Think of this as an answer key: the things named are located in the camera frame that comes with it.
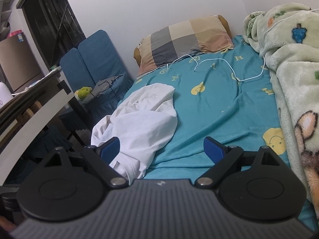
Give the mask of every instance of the gray cloth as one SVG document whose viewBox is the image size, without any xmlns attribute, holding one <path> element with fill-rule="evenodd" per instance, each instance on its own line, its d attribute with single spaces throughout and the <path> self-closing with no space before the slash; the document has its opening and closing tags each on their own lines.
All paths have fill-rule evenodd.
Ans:
<svg viewBox="0 0 319 239">
<path fill-rule="evenodd" d="M 100 94 L 109 89 L 112 86 L 113 82 L 120 76 L 122 76 L 122 74 L 98 81 L 91 93 L 83 100 L 83 103 L 89 103 L 94 98 L 100 96 Z"/>
</svg>

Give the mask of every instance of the fleece blanket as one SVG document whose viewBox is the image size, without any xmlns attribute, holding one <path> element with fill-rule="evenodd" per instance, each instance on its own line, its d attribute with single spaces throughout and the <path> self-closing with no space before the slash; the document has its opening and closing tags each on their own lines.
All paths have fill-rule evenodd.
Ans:
<svg viewBox="0 0 319 239">
<path fill-rule="evenodd" d="M 270 68 L 292 170 L 310 188 L 319 217 L 319 14 L 298 3 L 254 12 L 243 38 Z"/>
</svg>

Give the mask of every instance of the wire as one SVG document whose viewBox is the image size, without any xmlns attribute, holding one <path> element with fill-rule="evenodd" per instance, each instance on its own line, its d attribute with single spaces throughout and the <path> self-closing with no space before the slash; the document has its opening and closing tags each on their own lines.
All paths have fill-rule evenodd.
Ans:
<svg viewBox="0 0 319 239">
<path fill-rule="evenodd" d="M 118 99 L 118 101 L 120 101 L 120 99 L 117 97 L 117 95 L 115 94 L 115 92 L 114 92 L 114 90 L 112 89 L 112 86 L 110 85 L 110 83 L 107 81 L 107 80 L 105 80 L 107 83 L 108 83 L 108 85 L 110 86 L 110 89 L 112 90 L 112 92 L 114 93 L 114 95 L 115 95 L 115 97 Z"/>
<path fill-rule="evenodd" d="M 168 66 L 169 64 L 166 64 L 166 65 L 167 65 L 167 70 L 172 66 L 173 63 L 175 63 L 177 60 L 181 59 L 181 58 L 184 57 L 184 56 L 189 56 L 189 57 L 191 57 L 191 58 L 196 62 L 196 66 L 195 66 L 195 68 L 194 68 L 194 72 L 195 72 L 195 70 L 197 69 L 197 67 L 198 67 L 201 63 L 203 63 L 203 62 L 205 62 L 205 61 L 208 61 L 208 60 L 224 60 L 224 61 L 228 64 L 228 66 L 230 67 L 230 69 L 232 69 L 232 72 L 234 73 L 234 76 L 235 76 L 236 80 L 239 81 L 239 82 L 251 80 L 251 79 L 254 79 L 254 78 L 257 78 L 257 77 L 261 76 L 261 75 L 263 74 L 263 72 L 264 72 L 264 68 L 265 68 L 265 64 L 266 64 L 266 63 L 265 63 L 265 57 L 264 57 L 264 65 L 263 65 L 263 69 L 261 70 L 261 73 L 260 73 L 259 75 L 257 75 L 257 76 L 250 77 L 250 78 L 247 78 L 247 79 L 244 79 L 244 80 L 240 80 L 240 79 L 236 76 L 236 73 L 235 73 L 234 69 L 233 69 L 233 68 L 231 67 L 231 65 L 230 65 L 225 59 L 223 59 L 223 58 L 205 59 L 205 60 L 201 61 L 200 63 L 198 63 L 191 55 L 183 55 L 183 56 L 179 57 L 178 59 L 174 60 L 174 61 L 170 64 L 170 66 Z"/>
<path fill-rule="evenodd" d="M 184 56 L 189 56 L 189 57 L 191 57 L 191 58 L 196 62 L 196 64 L 197 64 L 196 67 L 198 67 L 198 62 L 197 62 L 191 55 L 187 55 L 187 54 L 186 54 L 186 55 L 183 55 L 183 56 L 179 57 L 178 59 L 174 60 L 174 61 L 170 64 L 170 66 L 168 66 L 169 63 L 168 63 L 168 64 L 165 64 L 165 65 L 167 66 L 167 70 L 170 69 L 170 67 L 172 66 L 173 63 L 175 63 L 177 60 L 181 59 L 181 58 L 184 57 Z"/>
<path fill-rule="evenodd" d="M 231 65 L 230 65 L 225 59 L 223 59 L 223 58 L 205 59 L 205 60 L 201 61 L 201 62 L 195 67 L 194 71 L 196 70 L 196 68 L 197 68 L 201 63 L 203 63 L 203 62 L 205 62 L 205 61 L 208 61 L 208 60 L 224 60 L 224 61 L 228 64 L 228 66 L 230 67 L 230 69 L 232 69 L 232 72 L 234 73 L 234 76 L 235 76 L 236 80 L 239 81 L 239 82 L 251 80 L 251 79 L 254 79 L 254 78 L 257 78 L 257 77 L 261 76 L 261 75 L 263 74 L 263 71 L 264 71 L 264 68 L 265 68 L 265 64 L 266 64 L 266 63 L 265 63 L 265 58 L 264 58 L 264 65 L 263 65 L 263 69 L 261 70 L 261 73 L 260 73 L 259 75 L 257 75 L 257 76 L 250 77 L 250 78 L 247 78 L 247 79 L 244 79 L 244 80 L 240 80 L 240 79 L 236 76 L 236 73 L 235 73 L 234 69 L 233 69 L 233 68 L 231 67 Z"/>
</svg>

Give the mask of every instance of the cartoon print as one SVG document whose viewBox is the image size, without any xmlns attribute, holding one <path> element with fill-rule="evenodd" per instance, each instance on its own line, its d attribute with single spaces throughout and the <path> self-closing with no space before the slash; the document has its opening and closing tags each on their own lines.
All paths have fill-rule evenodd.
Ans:
<svg viewBox="0 0 319 239">
<path fill-rule="evenodd" d="M 199 92 L 203 92 L 205 90 L 204 82 L 201 82 L 199 85 L 196 85 L 190 93 L 192 95 L 197 95 Z"/>
<path fill-rule="evenodd" d="M 228 52 L 228 48 L 226 48 L 224 51 L 221 52 L 221 54 L 227 53 Z"/>
<path fill-rule="evenodd" d="M 315 209 L 319 209 L 319 148 L 314 148 L 311 138 L 318 124 L 318 113 L 307 111 L 297 121 L 295 135 L 301 162 L 310 186 Z"/>
<path fill-rule="evenodd" d="M 270 128 L 264 135 L 263 139 L 277 155 L 281 155 L 286 151 L 286 143 L 281 128 Z"/>
<path fill-rule="evenodd" d="M 235 57 L 236 61 L 244 59 L 242 56 Z"/>
<path fill-rule="evenodd" d="M 176 81 L 176 79 L 179 77 L 179 74 L 176 76 L 172 76 L 172 81 Z"/>
<path fill-rule="evenodd" d="M 301 24 L 298 23 L 297 27 L 293 28 L 291 30 L 291 37 L 296 43 L 301 43 L 302 44 L 302 41 L 306 37 L 306 32 L 307 32 L 307 29 L 306 28 L 302 28 Z"/>
<path fill-rule="evenodd" d="M 271 27 L 272 24 L 274 23 L 274 20 L 282 15 L 284 15 L 286 13 L 286 11 L 280 11 L 278 13 L 276 13 L 273 17 L 269 18 L 268 20 L 268 24 L 267 24 L 267 27 Z"/>
<path fill-rule="evenodd" d="M 164 74 L 164 73 L 166 73 L 167 71 L 168 71 L 168 69 L 167 69 L 167 68 L 164 68 L 164 69 L 162 69 L 159 73 Z"/>
<path fill-rule="evenodd" d="M 193 57 L 196 61 L 198 61 L 199 59 L 200 59 L 200 57 L 199 56 L 195 56 L 195 57 Z M 190 60 L 189 60 L 189 63 L 191 63 L 191 62 L 193 62 L 194 61 L 194 59 L 193 58 L 191 58 Z"/>
<path fill-rule="evenodd" d="M 267 66 L 264 67 L 264 70 L 269 70 L 269 68 Z"/>
<path fill-rule="evenodd" d="M 267 27 L 271 27 L 271 25 L 274 23 L 274 18 L 269 18 L 268 23 L 267 23 Z"/>
<path fill-rule="evenodd" d="M 234 73 L 233 73 L 233 72 L 232 72 L 231 76 L 232 76 L 232 79 L 233 79 L 233 80 L 236 80 L 236 81 L 237 81 L 237 85 L 239 86 L 240 82 L 239 82 L 239 81 L 235 78 L 235 76 L 234 76 Z"/>
<path fill-rule="evenodd" d="M 261 89 L 263 92 L 268 93 L 268 95 L 274 94 L 274 90 L 268 90 L 267 88 Z"/>
</svg>

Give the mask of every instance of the blue bedsheet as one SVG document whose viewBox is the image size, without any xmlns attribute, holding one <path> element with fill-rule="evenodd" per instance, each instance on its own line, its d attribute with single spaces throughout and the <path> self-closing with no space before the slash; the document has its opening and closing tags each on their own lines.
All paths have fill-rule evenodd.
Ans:
<svg viewBox="0 0 319 239">
<path fill-rule="evenodd" d="M 233 42 L 234 50 L 202 54 L 194 59 L 199 63 L 223 58 L 241 80 L 260 74 L 264 62 L 258 53 L 241 36 L 236 36 Z M 124 97 L 157 82 L 175 88 L 176 132 L 156 153 L 145 179 L 189 178 L 194 182 L 214 165 L 203 151 L 206 136 L 246 151 L 271 146 L 289 165 L 268 68 L 256 79 L 238 82 L 225 61 L 205 61 L 194 71 L 194 59 L 188 57 L 143 76 Z M 309 202 L 299 218 L 310 229 L 317 229 L 315 212 Z"/>
</svg>

